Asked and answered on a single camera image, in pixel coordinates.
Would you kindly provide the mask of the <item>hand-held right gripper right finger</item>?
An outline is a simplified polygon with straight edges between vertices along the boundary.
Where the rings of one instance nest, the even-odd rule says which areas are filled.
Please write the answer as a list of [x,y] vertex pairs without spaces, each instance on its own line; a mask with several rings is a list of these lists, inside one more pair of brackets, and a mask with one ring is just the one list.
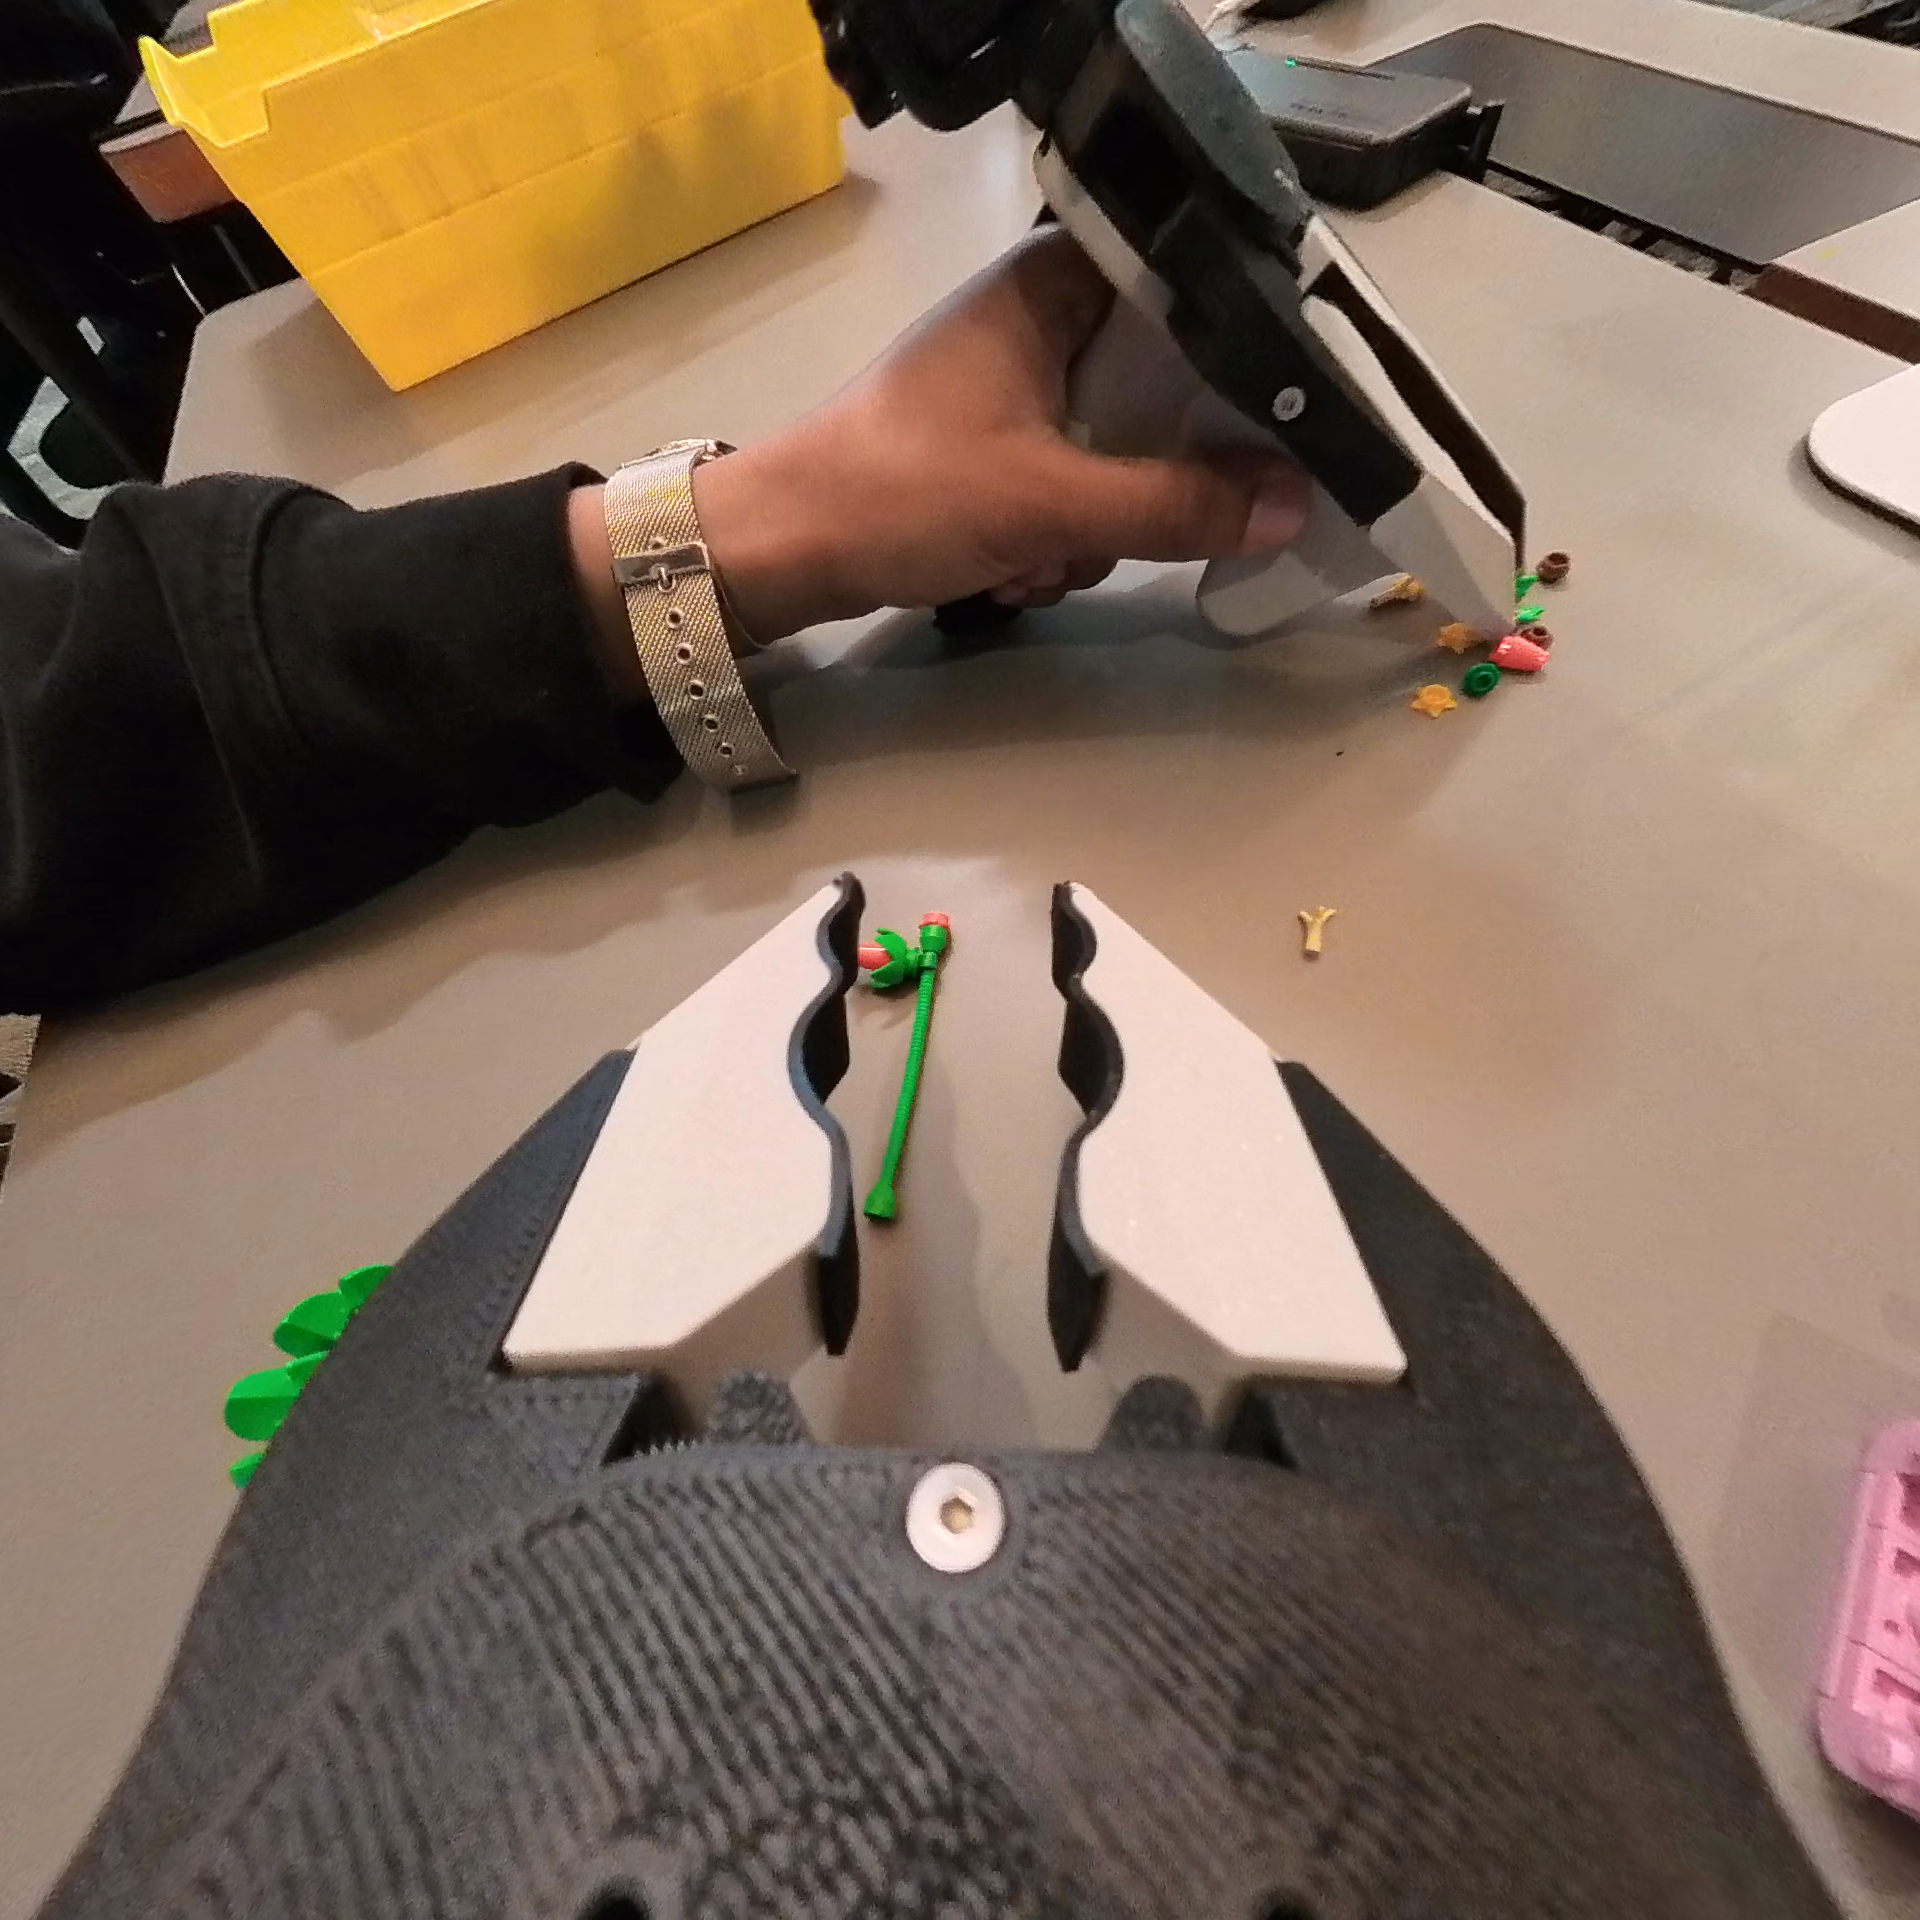
[[1057,1364],[1176,1373],[1222,1436],[1254,1373],[1398,1389],[1353,1227],[1273,1045],[1086,885],[1057,885]]

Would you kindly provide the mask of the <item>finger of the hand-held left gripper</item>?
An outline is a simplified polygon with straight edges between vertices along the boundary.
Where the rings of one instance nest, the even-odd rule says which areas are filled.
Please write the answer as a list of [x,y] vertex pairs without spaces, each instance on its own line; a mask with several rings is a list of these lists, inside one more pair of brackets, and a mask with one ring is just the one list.
[[1366,399],[1366,415],[1398,438],[1398,453],[1459,505],[1475,505],[1475,520],[1496,523],[1505,549],[1520,549],[1515,472],[1496,463],[1465,399],[1435,374],[1435,356],[1412,337],[1412,326],[1391,316],[1391,296],[1337,229],[1313,229],[1313,329]]
[[1520,570],[1520,549],[1505,549],[1505,537],[1484,523],[1475,505],[1459,505],[1416,463],[1412,463],[1412,485],[1342,510],[1342,492],[1331,492],[1317,453],[1313,453],[1313,510],[1296,523],[1296,546],[1273,556],[1218,556],[1198,579],[1198,614],[1218,622],[1218,637],[1273,637],[1277,622],[1296,622],[1342,589],[1416,579],[1459,622],[1505,630],[1515,570]]

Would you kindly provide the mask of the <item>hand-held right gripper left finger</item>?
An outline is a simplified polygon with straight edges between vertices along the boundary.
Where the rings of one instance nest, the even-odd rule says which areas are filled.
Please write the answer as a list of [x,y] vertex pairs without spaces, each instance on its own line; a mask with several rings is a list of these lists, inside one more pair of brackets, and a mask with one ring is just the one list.
[[518,1373],[797,1373],[858,1327],[850,1069],[858,872],[820,885],[621,1064],[601,1139],[504,1333]]

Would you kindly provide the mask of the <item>green toy flower stem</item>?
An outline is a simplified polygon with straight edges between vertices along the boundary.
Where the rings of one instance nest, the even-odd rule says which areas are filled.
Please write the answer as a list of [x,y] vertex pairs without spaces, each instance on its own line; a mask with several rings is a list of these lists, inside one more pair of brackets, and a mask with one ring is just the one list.
[[924,969],[905,980],[919,1017],[905,1017],[905,1064],[903,1064],[903,1098],[895,1098],[879,1170],[875,1170],[875,1187],[864,1187],[864,1227],[903,1219],[903,1162],[905,1162],[905,1124],[919,1124],[919,1091],[924,1091],[924,1045],[933,1045],[933,1000],[938,1000],[944,941],[955,941],[944,912],[919,926]]

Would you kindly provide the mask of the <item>person's left forearm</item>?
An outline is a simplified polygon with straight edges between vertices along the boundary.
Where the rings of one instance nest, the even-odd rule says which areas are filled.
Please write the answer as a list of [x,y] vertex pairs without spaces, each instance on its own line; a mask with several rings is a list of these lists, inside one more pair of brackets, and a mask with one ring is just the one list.
[[579,485],[116,485],[81,549],[0,520],[0,1012],[255,959],[474,823],[658,802],[679,756],[601,673]]

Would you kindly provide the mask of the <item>person's left hand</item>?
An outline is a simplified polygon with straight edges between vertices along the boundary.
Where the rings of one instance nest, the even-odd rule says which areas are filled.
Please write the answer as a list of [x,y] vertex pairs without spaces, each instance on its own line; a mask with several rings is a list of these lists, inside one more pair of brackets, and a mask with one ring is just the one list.
[[969,589],[1057,604],[1116,556],[1296,546],[1313,478],[1277,453],[1116,463],[1066,445],[1066,365],[1100,316],[1100,268],[1040,229],[810,420],[703,463],[696,523],[747,637]]

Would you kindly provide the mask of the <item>black battery box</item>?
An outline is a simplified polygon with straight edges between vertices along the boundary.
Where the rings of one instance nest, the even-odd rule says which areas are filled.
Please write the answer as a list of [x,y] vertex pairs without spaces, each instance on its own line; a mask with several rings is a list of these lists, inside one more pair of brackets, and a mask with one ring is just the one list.
[[1484,182],[1505,99],[1444,69],[1228,52],[1313,201],[1376,208],[1435,169]]

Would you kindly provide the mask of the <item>green leafy toy plant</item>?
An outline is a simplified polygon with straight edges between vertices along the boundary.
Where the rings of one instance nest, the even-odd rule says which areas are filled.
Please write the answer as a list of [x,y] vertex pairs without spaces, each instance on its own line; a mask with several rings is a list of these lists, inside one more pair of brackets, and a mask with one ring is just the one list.
[[325,1368],[325,1351],[347,1333],[347,1322],[380,1282],[389,1265],[354,1265],[336,1284],[300,1292],[277,1322],[277,1364],[229,1389],[229,1436],[246,1443],[246,1459],[229,1466],[232,1494],[261,1478],[277,1426],[288,1415],[288,1404],[309,1396],[309,1373]]

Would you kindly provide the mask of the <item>white stand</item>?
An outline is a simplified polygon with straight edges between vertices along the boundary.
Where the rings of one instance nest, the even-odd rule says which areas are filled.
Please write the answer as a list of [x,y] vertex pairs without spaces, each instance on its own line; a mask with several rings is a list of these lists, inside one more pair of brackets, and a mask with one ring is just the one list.
[[1806,472],[1920,537],[1920,365],[1841,399],[1806,428]]

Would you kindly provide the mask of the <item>silver mesh wristwatch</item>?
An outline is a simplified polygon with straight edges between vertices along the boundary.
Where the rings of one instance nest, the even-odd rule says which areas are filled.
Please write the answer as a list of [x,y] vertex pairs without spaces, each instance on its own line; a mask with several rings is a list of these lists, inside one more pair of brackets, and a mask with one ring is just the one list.
[[632,622],[641,681],[691,780],[713,790],[797,782],[765,708],[734,673],[734,614],[696,520],[696,472],[721,463],[721,438],[679,438],[621,463],[601,485],[609,556]]

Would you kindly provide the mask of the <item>yellow plastic bin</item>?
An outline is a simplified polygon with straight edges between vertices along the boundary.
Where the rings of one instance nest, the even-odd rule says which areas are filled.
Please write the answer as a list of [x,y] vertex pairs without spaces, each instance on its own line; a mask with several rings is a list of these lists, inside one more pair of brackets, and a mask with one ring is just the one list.
[[845,184],[803,0],[232,0],[138,56],[389,386]]

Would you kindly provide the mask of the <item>pink square toy figure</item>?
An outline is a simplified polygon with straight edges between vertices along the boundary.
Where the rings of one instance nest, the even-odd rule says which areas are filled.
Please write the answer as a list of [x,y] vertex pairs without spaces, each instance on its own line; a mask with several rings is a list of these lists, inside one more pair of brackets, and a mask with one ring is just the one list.
[[1853,1466],[1812,1747],[1920,1817],[1920,1415],[1881,1426]]

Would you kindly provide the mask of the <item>black office chair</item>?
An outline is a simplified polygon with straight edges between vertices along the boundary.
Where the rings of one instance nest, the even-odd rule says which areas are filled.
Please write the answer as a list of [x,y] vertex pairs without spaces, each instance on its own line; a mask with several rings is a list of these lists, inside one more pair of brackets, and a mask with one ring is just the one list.
[[163,478],[199,308],[100,137],[133,99],[100,0],[0,7],[0,326],[88,428],[81,485]]

